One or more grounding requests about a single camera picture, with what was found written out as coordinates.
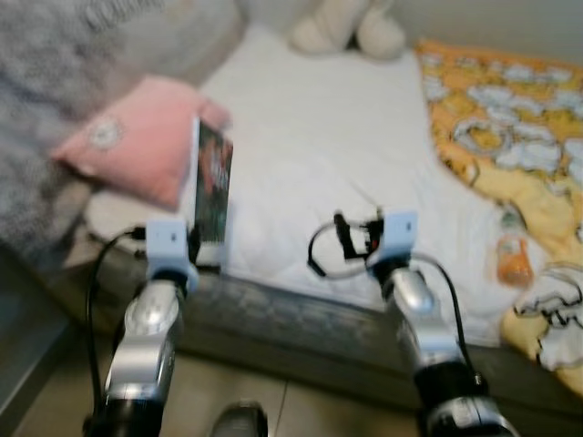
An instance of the tile floor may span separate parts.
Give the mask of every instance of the tile floor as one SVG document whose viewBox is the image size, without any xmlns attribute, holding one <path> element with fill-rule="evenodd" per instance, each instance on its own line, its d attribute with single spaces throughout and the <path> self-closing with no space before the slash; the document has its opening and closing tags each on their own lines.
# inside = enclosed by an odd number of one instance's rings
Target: tile floor
<svg viewBox="0 0 583 437">
<path fill-rule="evenodd" d="M 100 345 L 102 373 L 107 346 Z M 13 437 L 79 437 L 91 409 L 85 345 L 56 369 Z M 342 396 L 214 361 L 179 356 L 162 437 L 206 437 L 222 408 L 240 399 L 259 401 L 271 437 L 414 437 L 413 416 L 374 408 Z"/>
</svg>

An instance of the plush toy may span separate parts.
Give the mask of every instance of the plush toy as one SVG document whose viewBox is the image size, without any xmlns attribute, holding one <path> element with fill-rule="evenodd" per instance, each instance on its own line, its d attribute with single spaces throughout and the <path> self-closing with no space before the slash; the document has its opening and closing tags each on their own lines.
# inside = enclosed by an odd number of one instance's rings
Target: plush toy
<svg viewBox="0 0 583 437">
<path fill-rule="evenodd" d="M 291 45 L 310 55 L 327 55 L 346 48 L 356 36 L 371 58 L 388 60 L 404 49 L 403 29 L 389 16 L 394 0 L 323 0 L 293 29 Z"/>
</svg>

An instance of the cartoon print blanket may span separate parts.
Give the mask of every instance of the cartoon print blanket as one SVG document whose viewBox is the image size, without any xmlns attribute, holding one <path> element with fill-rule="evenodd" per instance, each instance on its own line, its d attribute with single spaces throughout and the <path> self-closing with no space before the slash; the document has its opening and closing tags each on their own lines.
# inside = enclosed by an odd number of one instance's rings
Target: cartoon print blanket
<svg viewBox="0 0 583 437">
<path fill-rule="evenodd" d="M 548 254 L 502 335 L 583 397 L 583 67 L 434 42 L 418 55 L 437 155 L 518 208 Z"/>
</svg>

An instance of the bed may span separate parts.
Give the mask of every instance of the bed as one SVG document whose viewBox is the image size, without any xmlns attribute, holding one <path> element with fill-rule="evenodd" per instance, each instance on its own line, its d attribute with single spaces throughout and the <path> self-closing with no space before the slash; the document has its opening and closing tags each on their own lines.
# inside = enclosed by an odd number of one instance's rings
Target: bed
<svg viewBox="0 0 583 437">
<path fill-rule="evenodd" d="M 184 349 L 414 408 L 378 286 L 366 275 L 325 282 L 305 264 L 310 236 L 335 210 L 366 219 L 379 206 L 419 213 L 416 249 L 454 277 L 468 340 L 499 345 L 499 320 L 517 293 L 476 278 L 485 275 L 500 212 L 437 162 L 413 52 L 387 65 L 356 53 L 312 60 L 252 26 L 202 90 L 234 119 L 227 132 L 235 144 L 229 245 L 222 275 L 204 276 L 189 302 Z M 188 193 L 180 211 L 189 219 Z M 108 239 L 161 212 L 101 191 L 86 221 Z M 540 252 L 530 246 L 536 261 Z M 332 260 L 339 252 L 330 243 L 318 253 Z M 424 273 L 453 322 L 447 289 L 434 272 Z M 101 302 L 104 326 L 119 316 L 141 274 L 143 265 L 123 249 L 110 258 L 102 282 L 120 299 Z M 525 435 L 581 433 L 580 401 L 550 373 L 506 348 L 476 347 L 473 356 Z"/>
</svg>

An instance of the yellow blanket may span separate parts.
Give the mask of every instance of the yellow blanket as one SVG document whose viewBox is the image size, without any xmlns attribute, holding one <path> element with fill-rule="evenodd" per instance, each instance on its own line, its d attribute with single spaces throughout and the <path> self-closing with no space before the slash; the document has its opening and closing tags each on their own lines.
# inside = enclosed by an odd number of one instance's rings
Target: yellow blanket
<svg viewBox="0 0 583 437">
<path fill-rule="evenodd" d="M 583 67 L 434 42 L 418 55 L 437 155 L 470 188 L 518 208 L 549 266 L 581 271 Z M 509 309 L 502 335 L 540 361 L 552 316 Z M 583 322 L 571 316 L 566 324 Z M 583 327 L 568 347 L 583 350 Z M 583 396 L 582 361 L 555 362 L 549 369 Z"/>
</svg>

